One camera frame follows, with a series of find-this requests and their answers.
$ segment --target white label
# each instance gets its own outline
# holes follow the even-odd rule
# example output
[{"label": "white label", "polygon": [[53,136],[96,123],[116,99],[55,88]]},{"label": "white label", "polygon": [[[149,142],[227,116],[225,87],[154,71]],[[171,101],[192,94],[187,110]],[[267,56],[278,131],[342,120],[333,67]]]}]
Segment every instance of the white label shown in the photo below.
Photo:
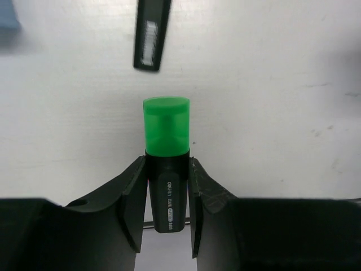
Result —
[{"label": "white label", "polygon": [[142,64],[153,66],[154,50],[157,42],[158,26],[154,21],[146,21]]},{"label": "white label", "polygon": [[173,209],[169,208],[168,209],[168,222],[172,222],[173,221]]}]

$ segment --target blue object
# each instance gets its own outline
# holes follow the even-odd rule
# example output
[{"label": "blue object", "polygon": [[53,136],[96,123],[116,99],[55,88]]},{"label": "blue object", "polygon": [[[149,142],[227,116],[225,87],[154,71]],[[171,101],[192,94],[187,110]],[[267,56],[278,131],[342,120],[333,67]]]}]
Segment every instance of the blue object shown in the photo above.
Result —
[{"label": "blue object", "polygon": [[0,28],[20,28],[12,0],[0,0]]}]

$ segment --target green and black object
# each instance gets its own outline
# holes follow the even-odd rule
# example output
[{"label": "green and black object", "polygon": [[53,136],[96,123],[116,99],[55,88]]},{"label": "green and black object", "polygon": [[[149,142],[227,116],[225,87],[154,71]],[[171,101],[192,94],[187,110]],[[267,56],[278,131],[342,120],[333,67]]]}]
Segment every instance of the green and black object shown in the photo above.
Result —
[{"label": "green and black object", "polygon": [[190,158],[190,101],[159,97],[143,102],[147,176],[154,228],[173,233],[184,228]]},{"label": "green and black object", "polygon": [[170,2],[170,0],[138,0],[134,68],[159,71]]}]

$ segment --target green translucent cylinder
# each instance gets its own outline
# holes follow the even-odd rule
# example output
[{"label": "green translucent cylinder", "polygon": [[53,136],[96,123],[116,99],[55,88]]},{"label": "green translucent cylinder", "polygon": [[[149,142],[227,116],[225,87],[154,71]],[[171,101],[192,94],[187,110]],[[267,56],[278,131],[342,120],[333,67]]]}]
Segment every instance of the green translucent cylinder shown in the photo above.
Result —
[{"label": "green translucent cylinder", "polygon": [[172,157],[190,150],[190,100],[157,97],[143,102],[147,154]]}]

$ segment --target marker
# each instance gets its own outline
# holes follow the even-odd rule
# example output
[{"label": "marker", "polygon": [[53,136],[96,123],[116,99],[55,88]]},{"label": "marker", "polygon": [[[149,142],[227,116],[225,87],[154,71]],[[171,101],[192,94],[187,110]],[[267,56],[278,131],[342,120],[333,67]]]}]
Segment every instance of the marker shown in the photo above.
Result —
[{"label": "marker", "polygon": [[190,157],[190,100],[158,97],[143,102],[146,165],[154,228],[175,233],[184,228]]}]

